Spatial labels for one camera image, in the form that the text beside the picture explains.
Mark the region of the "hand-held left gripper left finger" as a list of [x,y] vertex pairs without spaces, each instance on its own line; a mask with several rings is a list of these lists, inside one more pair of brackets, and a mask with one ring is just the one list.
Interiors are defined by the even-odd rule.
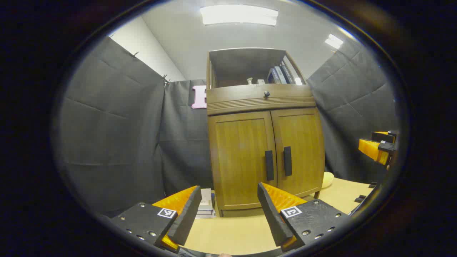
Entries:
[[185,244],[201,203],[193,186],[156,203],[136,203],[110,219],[121,231],[152,247],[178,253]]

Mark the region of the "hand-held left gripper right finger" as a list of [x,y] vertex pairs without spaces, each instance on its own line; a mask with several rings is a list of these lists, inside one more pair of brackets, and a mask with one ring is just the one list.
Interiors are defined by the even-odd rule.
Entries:
[[258,183],[257,196],[273,240],[283,252],[315,249],[352,221],[322,200],[303,200],[263,182]]

